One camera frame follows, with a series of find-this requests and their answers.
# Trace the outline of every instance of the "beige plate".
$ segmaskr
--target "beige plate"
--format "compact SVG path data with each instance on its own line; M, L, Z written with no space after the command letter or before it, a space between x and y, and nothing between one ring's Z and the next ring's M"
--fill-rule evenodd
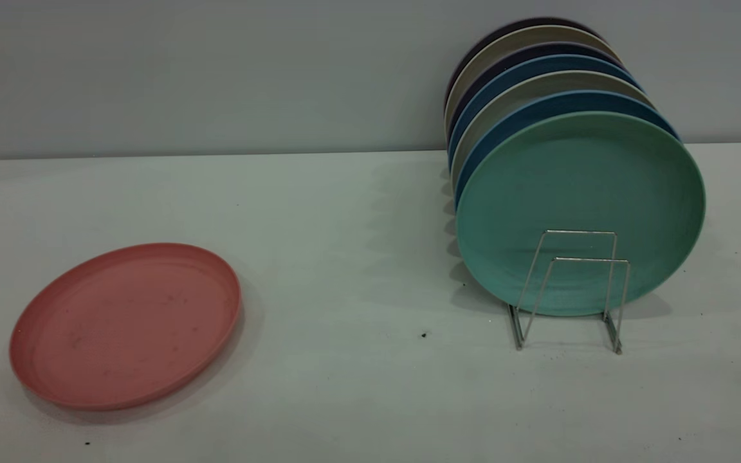
M464 96L464 92L468 90L471 83L479 77L479 74L484 73L500 59L515 51L545 42L574 42L587 45L608 53L621 64L621 59L619 59L617 53L614 53L614 50L605 41L597 38L596 35L585 32L585 30L568 26L535 26L511 32L511 34L505 35L482 49L459 73L459 77L456 78L456 82L450 88L448 102L444 107L445 131L447 131L447 126L450 125L450 118L453 117L453 112L456 111L459 100Z
M453 152L453 162L450 167L450 184L453 186L453 192L456 193L459 173L462 172L462 165L468 159L471 150L494 124L533 100L562 91L574 90L614 91L654 108L648 97L638 88L620 78L596 71L556 71L527 79L491 100L462 132L462 137L456 144L456 151Z

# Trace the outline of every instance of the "green plate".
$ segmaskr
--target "green plate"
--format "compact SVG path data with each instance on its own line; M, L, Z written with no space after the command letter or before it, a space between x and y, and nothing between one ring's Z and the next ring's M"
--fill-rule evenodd
M617 258L632 266L630 302L681 266L704 217L702 176L676 138L640 118L589 111L548 118L494 149L462 193L456 228L474 278L514 305L546 229L617 232ZM608 235L548 235L522 307L533 308L553 257L608 258L611 246ZM538 313L602 313L608 266L556 263ZM614 267L612 307L624 275Z

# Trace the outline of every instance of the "dark blue plate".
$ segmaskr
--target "dark blue plate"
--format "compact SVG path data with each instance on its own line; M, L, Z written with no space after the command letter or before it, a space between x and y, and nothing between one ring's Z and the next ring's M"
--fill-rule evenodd
M615 64L610 64L602 59L593 58L584 55L552 55L541 58L531 59L530 61L521 62L507 71L503 71L471 98L470 102L464 106L458 120L456 120L453 130L450 132L448 140L448 165L453 165L453 154L456 152L456 146L462 138L465 129L468 128L473 118L485 108L494 98L499 96L503 91L514 87L518 83L524 82L532 77L542 74L555 73L556 71L597 71L610 76L618 77L621 80L630 83L636 88L641 87L633 77L630 76L623 68Z
M468 50L467 55L465 55L465 57L462 58L461 61L459 61L459 64L456 65L456 69L453 70L453 75L450 77L447 88L444 89L444 103L442 107L445 107L447 105L450 89L453 87L453 83L456 82L456 78L459 77L459 73L462 73L462 70L465 69L465 65L467 65L468 62L470 62L470 60L477 55L477 53L482 51L482 49L484 49L486 46L491 44L491 42L499 39L503 35L511 34L511 32L516 32L517 30L524 29L526 27L547 26L548 24L550 24L550 26L568 26L573 27L574 29L584 30L585 32L601 39L601 41L605 40L602 38L602 36L594 32L594 30L590 29L588 26L583 26L580 23L576 23L576 21L569 21L567 19L558 17L532 17L521 21L515 21L515 23L506 24L505 26L494 30L494 32L491 32L490 34L480 39L480 41L477 42L476 45L473 45L471 50Z
M455 126L456 121L459 119L459 115L465 108L465 105L468 105L468 102L473 99L477 92L488 85L488 82L491 82L504 71L519 64L523 64L525 61L550 55L590 56L591 58L601 59L609 64L613 64L623 70L625 69L620 62L616 61L615 58L608 55L608 53L585 44L576 44L573 42L546 42L525 47L522 50L518 50L517 52L511 53L510 55L505 56L505 58L500 59L496 64L477 76L476 80L471 83L470 87L468 87L468 90L465 90L464 94L462 94L462 98L459 99L459 105L456 106L456 111L450 115L451 117L449 120L446 120L448 125L445 127L445 134L450 135L450 133L453 132L453 126Z
M462 191L465 190L465 184L467 184L468 179L473 175L473 171L479 167L482 160L511 135L533 123L546 120L546 118L582 111L608 111L632 115L655 124L679 140L679 135L674 132L674 129L659 113L650 106L628 96L611 91L592 90L556 93L522 106L507 115L477 142L468 159L462 164L462 173L459 174L459 182L453 195L453 204L455 206L459 205L459 198L462 196Z

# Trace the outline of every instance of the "plate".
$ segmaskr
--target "plate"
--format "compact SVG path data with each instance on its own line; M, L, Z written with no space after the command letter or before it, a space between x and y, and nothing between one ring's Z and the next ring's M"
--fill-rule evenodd
M632 115L586 111L531 124L492 150L462 193L456 230L471 275L509 304L518 302L546 229L617 232L617 257L632 264L631 302L685 261L704 215L702 176L676 137ZM550 235L523 308L532 310L553 257L610 255L608 237ZM602 313L608 264L560 264L538 313ZM612 307L619 305L625 275L623 267L615 270Z
M535 26L517 30L517 32L511 32L511 34L505 35L483 48L459 73L459 77L457 77L456 82L450 88L448 101L444 107L445 126L448 125L448 120L453 112L456 111L456 106L459 105L462 95L468 90L468 87L476 80L479 74L482 74L483 71L488 70L488 68L496 64L500 59L511 53L522 50L524 47L546 42L574 42L588 45L589 47L608 53L617 62L621 62L621 59L619 59L608 44L584 30L574 29L568 26Z
M473 59L474 56L476 56L477 53L482 51L486 46L491 44L491 42L495 41L496 39L499 39L503 35L511 34L511 32L516 32L519 29L524 29L526 27L534 27L534 26L568 26L573 27L574 29L579 30L585 30L585 32L596 35L597 38L603 39L599 34L594 32L594 30L590 29L588 26L584 26L584 24L576 23L576 21L570 21L567 19L562 19L558 17L532 17L527 18L521 21L515 21L515 23L506 24L505 26L500 27L497 30L494 30L494 32L491 32L490 34L486 35L482 39L480 39L479 42L476 43L476 45L473 45L473 47L468 50L468 52L465 54L464 58L462 58L461 61L459 61L459 64L456 65L456 69L453 70L453 75L450 77L450 81L448 81L447 87L444 89L444 103L448 102L448 94L450 93L450 88L453 86L453 83L456 82L456 77L459 76L459 73L461 73L462 69L465 67L465 65L470 62L471 59Z
M470 100L473 100L473 97L476 96L476 94L479 93L479 91L482 90L483 87L486 87L490 82L494 81L497 77L500 76L500 74L505 73L505 71L508 71L516 67L517 65L524 64L527 61L532 61L533 59L538 59L548 55L582 55L599 59L603 62L608 62L609 65L620 69L621 75L627 76L627 78L630 79L630 83L634 83L634 85L636 85L636 83L633 82L633 78L630 77L627 71L625 71L621 67L621 65L615 61L615 59L611 58L608 53L588 47L587 45L571 44L568 42L551 42L546 44L531 45L530 47L525 47L522 50L518 50L516 53L511 53L510 55L506 56L505 58L501 59L499 62L488 68L488 70L486 70L484 73L479 74L476 80L471 83L471 86L468 87L468 90L465 91L465 94L462 95L462 99L459 100L459 105L456 107L456 111L453 112L453 114L451 115L450 125L445 127L445 132L447 132L447 134L452 134L453 128L455 128L456 123L459 120L459 115L461 115L462 111L467 107L468 103L470 103ZM565 70L568 70L568 68L556 68L550 70L549 72L552 73L553 71Z
M576 46L588 49L588 47L584 47L583 45ZM558 44L537 45L534 48L540 49L546 47L553 47L561 50L561 45ZM604 73L609 76L623 79L623 81L628 82L630 85L641 90L639 84L637 84L633 80L633 77L623 70L623 68L601 59L591 58L590 56L552 55L531 59L522 64L518 64L507 71L503 71L503 73L486 83L486 85L482 87L482 90L477 91L477 94L471 98L470 102L468 102L461 113L459 113L459 118L453 124L453 129L450 133L450 140L448 140L449 168L453 161L453 153L456 150L456 146L459 144L459 138L462 137L462 134L464 134L465 129L468 128L473 118L479 114L479 111L482 111L482 108L485 108L486 105L492 102L492 100L498 97L503 91L506 91L509 88L514 87L514 85L526 81L531 77L567 70L597 71L597 73Z
M117 410L185 386L233 331L239 282L219 256L157 243L74 267L27 305L13 329L13 372L35 395Z
M568 91L604 91L605 94L602 92L569 94L569 96L544 102L539 108L524 109L522 114L510 120L503 120L523 105L529 105L537 101L541 103L548 96ZM640 102L644 107L630 105L624 99L603 97L608 92L628 97L629 100ZM588 99L592 95L598 96L599 100L590 102ZM636 111L635 115L650 118L652 122L659 120L661 121L659 123L664 124L665 129L673 131L668 123L656 114L653 105L642 91L617 77L597 73L596 71L557 71L556 73L543 74L502 92L500 96L493 99L473 118L471 124L459 138L459 144L453 154L453 162L450 168L450 184L453 192L456 193L460 188L464 188L464 183L462 183L462 187L459 185L465 170L468 170L467 176L469 176L476 168L476 164L479 163L477 159L481 160L490 152L490 149L486 152L483 152L482 149L485 146L490 146L493 149L497 146L492 144L494 141L502 143L508 132L521 129L521 127L517 128L517 123L527 124L525 119L527 114L542 116L547 114L544 111L550 111L551 113L547 114L546 117L551 117L573 111L615 111L616 106L613 106L614 104L619 105L619 108L626 111ZM488 143L482 144L480 147L478 143L482 143L482 140L488 140ZM477 152L479 158L473 154L477 149L479 149L479 152ZM474 164L468 164L472 156Z

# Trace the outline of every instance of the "stack of plates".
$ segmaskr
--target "stack of plates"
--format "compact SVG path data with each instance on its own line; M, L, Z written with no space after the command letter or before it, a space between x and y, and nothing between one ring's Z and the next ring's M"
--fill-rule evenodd
M517 304L546 229L617 232L627 300L688 256L702 228L702 176L674 129L594 30L532 18L486 36L445 92L459 250L486 290ZM548 235L535 295L555 256L611 256L608 235ZM608 264L562 263L539 313L602 313ZM624 272L612 283L616 304Z

